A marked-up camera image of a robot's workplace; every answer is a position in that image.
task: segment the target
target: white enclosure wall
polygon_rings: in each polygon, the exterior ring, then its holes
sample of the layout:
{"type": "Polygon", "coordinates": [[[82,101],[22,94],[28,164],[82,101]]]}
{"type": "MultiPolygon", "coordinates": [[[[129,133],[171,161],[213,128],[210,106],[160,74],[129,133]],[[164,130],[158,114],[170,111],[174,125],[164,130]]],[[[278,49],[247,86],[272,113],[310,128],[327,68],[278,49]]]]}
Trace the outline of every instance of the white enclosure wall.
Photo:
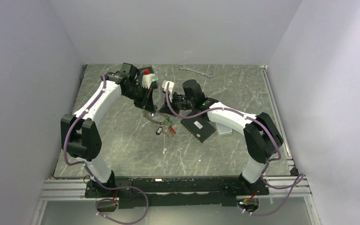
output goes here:
{"type": "Polygon", "coordinates": [[[0,225],[30,223],[81,72],[48,0],[0,0],[0,225]]]}
{"type": "Polygon", "coordinates": [[[323,224],[360,224],[360,0],[304,0],[268,73],[323,224]]]}
{"type": "Polygon", "coordinates": [[[85,63],[266,65],[301,0],[51,0],[85,63]]]}

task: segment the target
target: purple cable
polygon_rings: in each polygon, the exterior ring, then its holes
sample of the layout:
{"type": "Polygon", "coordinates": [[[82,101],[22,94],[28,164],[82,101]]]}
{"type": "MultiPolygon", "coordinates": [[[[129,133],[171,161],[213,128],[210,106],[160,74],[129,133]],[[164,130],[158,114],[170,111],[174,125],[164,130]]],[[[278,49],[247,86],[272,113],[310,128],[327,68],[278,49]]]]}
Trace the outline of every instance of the purple cable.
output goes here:
{"type": "MultiPolygon", "coordinates": [[[[197,117],[197,116],[200,116],[200,115],[205,114],[205,113],[207,113],[207,112],[209,112],[209,111],[212,111],[212,110],[228,110],[228,111],[231,111],[231,112],[233,112],[233,113],[236,113],[236,114],[238,114],[238,115],[240,115],[240,116],[242,116],[242,117],[244,116],[244,114],[241,113],[241,112],[239,112],[238,110],[235,110],[235,109],[232,109],[232,108],[221,108],[221,107],[210,108],[210,109],[207,109],[207,110],[205,110],[205,111],[202,111],[202,112],[197,113],[197,114],[192,115],[192,116],[181,116],[181,115],[177,114],[177,113],[173,110],[172,105],[171,105],[171,103],[170,103],[169,91],[168,91],[168,90],[169,90],[169,83],[166,85],[166,103],[167,103],[167,105],[169,106],[169,109],[170,109],[170,111],[173,113],[173,115],[175,115],[175,116],[177,116],[177,117],[179,117],[179,118],[186,119],[186,120],[187,120],[187,119],[192,119],[192,118],[195,118],[195,117],[197,117]]],[[[288,195],[286,196],[286,198],[282,201],[282,203],[278,206],[278,208],[276,208],[276,209],[273,210],[272,212],[263,213],[263,214],[253,214],[253,213],[249,213],[250,215],[253,215],[253,216],[268,216],[268,215],[272,215],[272,214],[276,213],[278,210],[280,210],[280,209],[282,208],[282,206],[288,201],[288,198],[289,198],[289,196],[290,196],[293,188],[294,188],[298,183],[300,183],[300,182],[303,180],[304,174],[301,173],[299,176],[297,176],[296,179],[294,180],[293,184],[292,184],[292,185],[289,185],[289,186],[276,187],[276,186],[270,185],[270,184],[263,178],[263,174],[266,172],[268,166],[270,165],[270,162],[272,162],[272,161],[277,161],[277,160],[280,160],[280,159],[282,158],[281,152],[279,151],[279,147],[278,147],[277,143],[275,142],[273,136],[272,136],[271,133],[269,132],[269,130],[268,130],[260,121],[258,121],[258,120],[256,120],[256,119],[253,119],[253,118],[250,118],[250,117],[248,117],[248,116],[246,117],[246,119],[247,119],[247,120],[251,120],[251,121],[253,121],[254,123],[258,124],[258,125],[266,132],[266,134],[268,135],[268,137],[269,137],[269,139],[271,140],[272,144],[274,145],[275,151],[276,151],[277,154],[278,154],[278,157],[277,157],[277,158],[269,159],[268,162],[267,162],[267,164],[264,166],[264,168],[263,168],[263,170],[262,170],[262,173],[261,173],[261,178],[262,178],[263,182],[264,182],[267,186],[269,186],[269,187],[271,187],[271,188],[273,188],[273,189],[287,189],[287,188],[290,188],[290,190],[289,190],[288,195]]]]}
{"type": "MultiPolygon", "coordinates": [[[[105,76],[101,76],[103,78],[103,89],[105,89],[105,87],[107,86],[107,81],[105,80],[105,76]]],[[[64,140],[64,146],[63,146],[63,152],[64,152],[64,162],[68,165],[68,166],[72,166],[72,165],[76,165],[76,164],[81,164],[82,162],[78,161],[75,163],[70,163],[68,158],[67,158],[67,146],[68,146],[68,141],[69,141],[69,137],[71,135],[72,130],[74,129],[74,127],[76,126],[76,124],[78,123],[78,121],[84,117],[84,115],[86,114],[86,110],[89,110],[97,101],[98,99],[103,95],[104,91],[101,90],[97,96],[95,97],[95,99],[86,107],[86,109],[81,113],[81,115],[79,115],[75,121],[71,124],[71,126],[69,127],[67,134],[66,134],[66,139],[64,140]]]]}
{"type": "MultiPolygon", "coordinates": [[[[90,169],[85,165],[85,170],[90,174],[90,177],[94,177],[92,171],[90,171],[90,169]]],[[[147,203],[147,206],[145,208],[145,211],[144,211],[144,214],[136,221],[134,222],[129,222],[129,223],[125,223],[125,222],[121,222],[121,221],[118,221],[118,220],[115,220],[111,217],[108,217],[106,215],[104,215],[103,213],[99,212],[98,209],[97,209],[97,205],[100,203],[100,202],[104,202],[104,201],[111,201],[111,202],[117,202],[116,200],[114,199],[110,199],[110,198],[105,198],[105,199],[102,199],[102,200],[99,200],[98,202],[96,202],[96,205],[95,205],[95,208],[96,208],[96,212],[97,214],[99,214],[100,216],[106,218],[106,219],[109,219],[115,223],[118,223],[118,224],[123,224],[123,225],[132,225],[132,224],[137,224],[138,222],[140,222],[142,219],[144,219],[144,217],[147,215],[147,211],[148,211],[148,205],[149,205],[149,201],[148,201],[148,196],[146,195],[145,192],[143,192],[141,189],[139,189],[138,187],[133,187],[133,186],[122,186],[122,187],[106,187],[104,186],[104,184],[101,183],[101,181],[99,181],[96,177],[94,177],[94,181],[97,182],[102,188],[106,189],[106,190],[119,190],[119,189],[125,189],[125,188],[131,188],[131,189],[135,189],[137,191],[139,191],[140,193],[142,193],[142,195],[144,196],[145,198],[145,201],[147,203]]]]}
{"type": "MultiPolygon", "coordinates": [[[[103,89],[105,89],[105,87],[107,86],[107,81],[105,79],[105,76],[101,76],[103,78],[103,89]]],[[[78,123],[78,121],[85,116],[86,114],[86,110],[89,110],[98,100],[99,98],[103,95],[104,93],[104,90],[101,90],[97,96],[94,98],[94,100],[86,107],[86,109],[81,113],[81,115],[79,115],[75,121],[71,124],[71,126],[69,127],[68,129],[68,132],[67,132],[67,135],[66,135],[66,138],[64,140],[64,146],[63,146],[63,153],[64,153],[64,162],[68,165],[68,166],[73,166],[73,165],[76,165],[76,164],[83,164],[83,162],[81,161],[78,161],[78,162],[75,162],[75,163],[70,163],[68,161],[68,158],[67,158],[67,146],[68,146],[68,141],[69,141],[69,137],[71,135],[71,132],[72,130],[74,129],[75,125],[78,123]]],[[[90,174],[91,177],[94,178],[95,182],[97,182],[102,188],[104,189],[107,189],[107,190],[119,190],[119,189],[124,189],[124,188],[132,188],[132,189],[135,189],[137,191],[139,191],[140,193],[143,194],[145,200],[146,200],[146,203],[147,203],[147,206],[145,208],[145,211],[144,211],[144,214],[136,221],[134,222],[130,222],[130,223],[124,223],[124,222],[121,222],[121,221],[118,221],[118,220],[115,220],[111,217],[108,217],[106,215],[104,215],[103,213],[99,212],[98,209],[97,209],[97,205],[100,203],[100,202],[103,202],[103,201],[112,201],[112,202],[116,202],[116,200],[114,199],[109,199],[109,198],[105,198],[105,199],[102,199],[102,200],[99,200],[98,202],[96,202],[96,212],[104,217],[104,218],[107,218],[115,223],[118,223],[118,224],[123,224],[123,225],[132,225],[132,224],[136,224],[138,222],[140,222],[142,219],[144,219],[144,217],[147,215],[147,210],[148,210],[148,205],[149,205],[149,202],[148,202],[148,197],[147,195],[139,188],[137,187],[133,187],[133,186],[124,186],[124,187],[106,187],[103,185],[103,183],[101,183],[101,181],[99,181],[95,176],[94,174],[90,171],[90,169],[85,165],[85,170],[90,174]]]]}
{"type": "MultiPolygon", "coordinates": [[[[210,109],[207,109],[207,110],[205,110],[205,111],[202,111],[202,112],[197,113],[197,114],[192,115],[192,116],[181,116],[181,115],[177,114],[177,113],[173,110],[172,105],[171,105],[170,100],[169,100],[169,91],[168,91],[168,90],[169,90],[169,83],[166,85],[166,103],[167,103],[170,111],[173,113],[173,115],[175,115],[175,116],[177,116],[177,117],[179,117],[179,118],[188,120],[188,119],[192,119],[192,118],[195,118],[195,117],[197,117],[197,116],[200,116],[200,115],[202,115],[202,114],[205,114],[205,113],[207,113],[207,112],[209,112],[209,111],[212,111],[212,110],[227,110],[227,111],[231,111],[231,112],[233,112],[233,113],[236,113],[236,114],[238,114],[238,115],[240,115],[240,116],[242,116],[242,117],[244,116],[244,114],[241,113],[241,112],[239,112],[238,110],[235,110],[235,109],[232,109],[232,108],[224,108],[224,109],[223,109],[223,108],[221,108],[221,107],[210,108],[210,109]]],[[[277,157],[277,158],[270,159],[269,162],[274,161],[274,160],[280,160],[281,157],[282,157],[281,152],[279,151],[279,147],[278,147],[277,143],[275,143],[275,140],[274,140],[273,136],[271,135],[270,131],[269,131],[261,122],[259,122],[258,120],[253,119],[253,118],[250,118],[250,117],[248,117],[248,116],[246,117],[246,119],[247,119],[247,120],[251,120],[251,121],[257,123],[259,126],[261,126],[261,128],[263,128],[263,130],[266,132],[266,134],[268,135],[269,139],[271,140],[272,144],[274,145],[274,148],[275,148],[275,151],[276,151],[277,154],[278,154],[278,157],[277,157]]]]}
{"type": "Polygon", "coordinates": [[[278,212],[278,210],[280,210],[282,208],[283,205],[285,205],[285,203],[288,201],[289,199],[289,196],[291,195],[291,192],[293,190],[293,188],[298,184],[300,183],[304,178],[304,174],[301,173],[299,174],[299,176],[296,177],[296,179],[294,180],[293,184],[291,185],[291,189],[289,190],[288,194],[286,195],[285,199],[281,202],[281,204],[276,208],[274,209],[273,211],[271,212],[268,212],[268,213],[252,213],[252,212],[246,212],[248,213],[249,215],[251,216],[256,216],[256,217],[264,217],[264,216],[269,216],[269,215],[272,215],[276,212],[278,212]]]}

